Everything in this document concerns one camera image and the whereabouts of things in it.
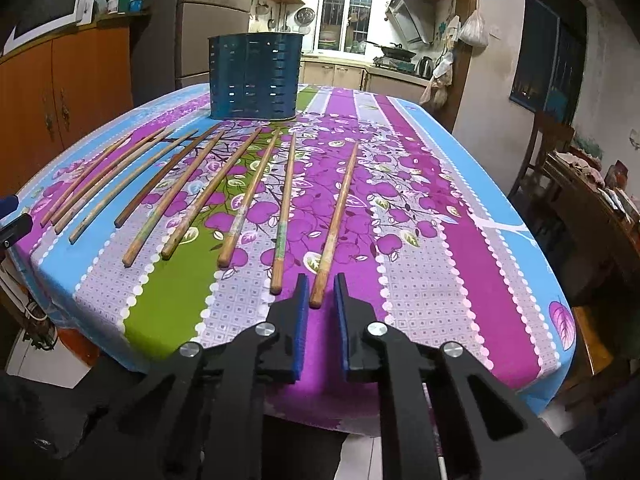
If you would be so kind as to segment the wooden chopstick nine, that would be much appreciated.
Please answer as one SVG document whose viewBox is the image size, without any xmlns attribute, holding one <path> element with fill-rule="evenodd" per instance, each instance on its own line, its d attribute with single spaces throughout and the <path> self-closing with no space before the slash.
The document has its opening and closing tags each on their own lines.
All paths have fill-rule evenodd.
<svg viewBox="0 0 640 480">
<path fill-rule="evenodd" d="M 284 259 L 286 254 L 286 232 L 288 232 L 288 215 L 290 214 L 292 185 L 295 165 L 295 145 L 296 133 L 291 134 L 290 148 L 288 149 L 288 163 L 286 164 L 284 188 L 278 221 L 277 239 L 274 245 L 272 275 L 270 282 L 270 292 L 273 296 L 278 296 L 282 290 Z"/>
</svg>

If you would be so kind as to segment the wooden chopstick eight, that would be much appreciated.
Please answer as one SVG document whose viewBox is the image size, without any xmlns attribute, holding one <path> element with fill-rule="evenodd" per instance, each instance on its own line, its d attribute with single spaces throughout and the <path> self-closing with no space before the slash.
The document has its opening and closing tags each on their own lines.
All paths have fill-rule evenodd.
<svg viewBox="0 0 640 480">
<path fill-rule="evenodd" d="M 258 183 L 262 180 L 262 175 L 268 165 L 272 151 L 276 147 L 279 136 L 279 130 L 273 133 L 273 137 L 271 138 L 271 141 L 269 142 L 265 153 L 262 155 L 257 169 L 255 170 L 253 180 L 250 181 L 250 185 L 244 194 L 240 208 L 236 212 L 232 225 L 230 226 L 230 230 L 224 237 L 224 242 L 222 243 L 220 254 L 218 256 L 218 266 L 220 268 L 227 269 L 231 264 L 233 253 L 235 251 L 236 244 L 238 244 L 238 239 L 242 232 L 246 215 L 250 210 L 250 204 L 252 203 L 252 200 L 254 200 Z"/>
</svg>

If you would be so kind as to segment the wooden chopstick ten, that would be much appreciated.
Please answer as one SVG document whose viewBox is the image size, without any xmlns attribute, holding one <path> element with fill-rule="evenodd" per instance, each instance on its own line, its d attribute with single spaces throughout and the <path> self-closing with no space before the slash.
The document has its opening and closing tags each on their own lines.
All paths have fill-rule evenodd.
<svg viewBox="0 0 640 480">
<path fill-rule="evenodd" d="M 352 175 L 354 174 L 357 163 L 357 155 L 358 143 L 355 143 L 352 148 L 352 154 L 350 154 L 346 165 L 340 192 L 337 195 L 336 205 L 329 225 L 328 235 L 326 236 L 326 244 L 324 244 L 318 271 L 314 278 L 314 284 L 311 287 L 309 307 L 314 310 L 321 308 L 323 296 L 326 292 L 326 284 L 328 284 L 329 281 L 335 247 L 337 244 L 338 231 L 340 230 L 340 224 L 346 208 L 346 200 L 349 194 L 350 184 L 352 183 Z"/>
</svg>

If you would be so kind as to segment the wooden chopstick six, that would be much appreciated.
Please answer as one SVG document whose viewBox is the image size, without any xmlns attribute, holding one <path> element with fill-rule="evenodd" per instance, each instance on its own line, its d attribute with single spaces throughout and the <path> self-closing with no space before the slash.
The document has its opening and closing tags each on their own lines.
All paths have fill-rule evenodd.
<svg viewBox="0 0 640 480">
<path fill-rule="evenodd" d="M 204 148 L 196 155 L 189 166 L 186 167 L 186 171 L 180 176 L 180 178 L 174 182 L 169 190 L 163 195 L 148 220 L 142 226 L 138 234 L 134 237 L 130 246 L 122 257 L 122 264 L 125 268 L 130 268 L 140 254 L 145 242 L 157 226 L 157 223 L 162 220 L 165 211 L 169 208 L 175 197 L 181 192 L 182 188 L 189 181 L 191 174 L 198 169 L 202 161 L 206 159 L 208 153 L 214 148 L 217 142 L 224 136 L 226 132 L 221 128 L 216 129 L 214 136 L 205 144 Z"/>
</svg>

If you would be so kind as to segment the wooden chopstick seven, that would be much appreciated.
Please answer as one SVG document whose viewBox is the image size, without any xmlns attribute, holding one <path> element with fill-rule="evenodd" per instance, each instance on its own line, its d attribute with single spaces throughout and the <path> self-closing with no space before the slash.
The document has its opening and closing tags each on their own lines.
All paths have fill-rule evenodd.
<svg viewBox="0 0 640 480">
<path fill-rule="evenodd" d="M 183 217 L 181 222 L 176 227 L 175 231 L 169 237 L 169 240 L 163 246 L 160 256 L 163 260 L 169 260 L 176 251 L 178 245 L 182 241 L 183 237 L 192 226 L 193 221 L 198 216 L 202 208 L 207 204 L 209 197 L 216 191 L 222 180 L 227 177 L 230 169 L 236 164 L 246 150 L 252 145 L 256 138 L 262 132 L 262 127 L 259 127 L 233 152 L 228 160 L 221 166 L 221 168 L 214 175 L 213 179 L 208 182 L 206 188 L 200 193 L 200 195 L 194 200 L 193 204 L 188 209 L 188 212 Z"/>
</svg>

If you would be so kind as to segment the kitchen window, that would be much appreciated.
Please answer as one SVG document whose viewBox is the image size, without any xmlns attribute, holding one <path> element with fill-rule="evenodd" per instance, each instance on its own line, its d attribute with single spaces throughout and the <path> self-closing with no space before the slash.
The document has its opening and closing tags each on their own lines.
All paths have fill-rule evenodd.
<svg viewBox="0 0 640 480">
<path fill-rule="evenodd" d="M 364 55 L 372 3 L 373 0 L 319 0 L 316 47 L 323 51 Z"/>
</svg>

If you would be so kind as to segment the orange wooden cabinet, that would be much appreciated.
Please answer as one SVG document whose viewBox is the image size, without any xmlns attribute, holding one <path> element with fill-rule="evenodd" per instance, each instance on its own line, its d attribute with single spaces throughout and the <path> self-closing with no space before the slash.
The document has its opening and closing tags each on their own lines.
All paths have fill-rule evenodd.
<svg viewBox="0 0 640 480">
<path fill-rule="evenodd" d="M 1 193 L 134 107 L 131 53 L 151 13 L 66 26 L 1 58 Z"/>
</svg>

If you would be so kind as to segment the floral striped tablecloth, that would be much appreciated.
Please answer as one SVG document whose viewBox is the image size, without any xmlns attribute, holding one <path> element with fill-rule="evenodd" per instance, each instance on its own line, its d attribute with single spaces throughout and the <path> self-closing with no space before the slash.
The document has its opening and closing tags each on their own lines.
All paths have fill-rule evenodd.
<svg viewBox="0 0 640 480">
<path fill-rule="evenodd" d="M 233 152 L 230 169 L 169 260 L 160 252 Z M 165 211 L 130 268 L 122 257 L 163 195 L 214 136 L 226 133 Z M 230 266 L 224 237 L 262 155 L 280 131 Z M 291 134 L 296 133 L 282 290 L 317 274 L 352 148 L 358 143 L 331 270 L 352 296 L 419 344 L 460 342 L 535 412 L 558 393 L 575 324 L 536 240 L 471 154 L 414 103 L 301 86 L 292 122 L 217 126 L 204 84 L 108 122 L 21 189 L 32 232 L 9 253 L 57 326 L 79 330 L 145 370 L 179 344 L 230 341 L 262 322 Z"/>
</svg>

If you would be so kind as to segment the white microwave oven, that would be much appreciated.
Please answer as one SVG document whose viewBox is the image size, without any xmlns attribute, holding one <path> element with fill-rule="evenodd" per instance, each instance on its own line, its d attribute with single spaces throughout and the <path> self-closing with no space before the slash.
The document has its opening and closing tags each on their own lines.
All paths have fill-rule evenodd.
<svg viewBox="0 0 640 480">
<path fill-rule="evenodd" d="M 7 55 L 40 36 L 66 26 L 88 25 L 93 18 L 94 0 L 34 0 L 12 29 L 3 46 Z"/>
</svg>

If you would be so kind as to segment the white bottle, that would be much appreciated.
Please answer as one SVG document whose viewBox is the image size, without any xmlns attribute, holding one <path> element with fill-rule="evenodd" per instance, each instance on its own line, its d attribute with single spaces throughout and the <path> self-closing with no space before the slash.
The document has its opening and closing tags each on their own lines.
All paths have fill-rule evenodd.
<svg viewBox="0 0 640 480">
<path fill-rule="evenodd" d="M 107 0 L 107 13 L 117 14 L 119 8 L 119 0 Z"/>
</svg>

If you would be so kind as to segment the blue lidded jar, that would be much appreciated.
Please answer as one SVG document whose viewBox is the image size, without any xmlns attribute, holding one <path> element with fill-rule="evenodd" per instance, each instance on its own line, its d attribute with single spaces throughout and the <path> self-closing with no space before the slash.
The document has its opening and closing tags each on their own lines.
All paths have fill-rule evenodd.
<svg viewBox="0 0 640 480">
<path fill-rule="evenodd" d="M 130 13 L 139 13 L 143 8 L 143 0 L 130 0 L 128 11 Z"/>
</svg>

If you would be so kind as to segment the dark wooden side table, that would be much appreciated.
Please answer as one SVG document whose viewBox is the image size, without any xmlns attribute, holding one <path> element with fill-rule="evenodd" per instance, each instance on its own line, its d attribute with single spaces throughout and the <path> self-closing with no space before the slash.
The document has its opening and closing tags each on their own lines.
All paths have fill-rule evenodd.
<svg viewBox="0 0 640 480">
<path fill-rule="evenodd" d="M 559 153 L 549 154 L 542 170 L 550 179 L 544 200 L 567 228 L 578 255 L 588 261 L 584 284 L 574 298 L 586 304 L 611 294 L 637 302 L 639 246 L 630 225 Z"/>
</svg>

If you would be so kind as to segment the wooden dining chair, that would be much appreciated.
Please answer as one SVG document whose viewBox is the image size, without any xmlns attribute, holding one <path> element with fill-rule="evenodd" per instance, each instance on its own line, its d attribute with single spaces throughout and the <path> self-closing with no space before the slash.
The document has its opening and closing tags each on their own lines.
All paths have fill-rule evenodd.
<svg viewBox="0 0 640 480">
<path fill-rule="evenodd" d="M 508 199 L 529 226 L 549 209 L 544 204 L 546 189 L 542 186 L 542 179 L 549 180 L 544 163 L 553 152 L 567 152 L 574 135 L 572 126 L 557 122 L 542 110 L 535 113 L 525 155 L 508 194 Z"/>
</svg>

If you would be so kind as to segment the grey refrigerator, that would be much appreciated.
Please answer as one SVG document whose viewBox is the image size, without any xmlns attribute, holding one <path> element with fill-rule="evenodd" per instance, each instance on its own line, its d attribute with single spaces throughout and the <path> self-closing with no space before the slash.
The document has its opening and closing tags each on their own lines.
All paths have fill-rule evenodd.
<svg viewBox="0 0 640 480">
<path fill-rule="evenodd" d="M 208 81 L 208 40 L 248 31 L 252 0 L 143 0 L 150 12 L 132 50 L 134 104 Z"/>
</svg>

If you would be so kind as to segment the white hanging plastic bag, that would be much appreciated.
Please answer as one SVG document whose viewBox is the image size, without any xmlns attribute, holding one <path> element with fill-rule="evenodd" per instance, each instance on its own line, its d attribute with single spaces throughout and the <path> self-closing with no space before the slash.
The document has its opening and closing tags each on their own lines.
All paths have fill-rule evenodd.
<svg viewBox="0 0 640 480">
<path fill-rule="evenodd" d="M 485 49 L 489 44 L 489 32 L 480 10 L 474 10 L 459 32 L 459 40 L 472 48 Z"/>
</svg>

